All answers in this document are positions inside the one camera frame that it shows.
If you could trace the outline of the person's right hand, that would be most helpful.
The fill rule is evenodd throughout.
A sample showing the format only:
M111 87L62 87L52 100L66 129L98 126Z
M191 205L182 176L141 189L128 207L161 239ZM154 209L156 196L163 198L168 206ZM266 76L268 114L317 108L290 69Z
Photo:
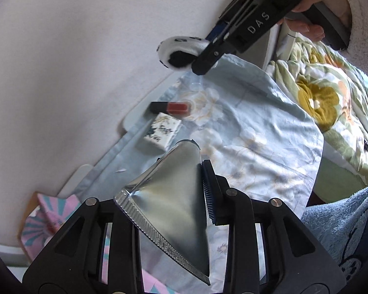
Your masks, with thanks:
M292 12L302 13L310 9L315 3L323 2L330 9L341 23L350 29L352 26L352 12L348 0L302 0ZM300 20L281 19L277 24L286 23L290 30L300 33L313 42L321 41L325 37L324 29L320 25L307 24Z

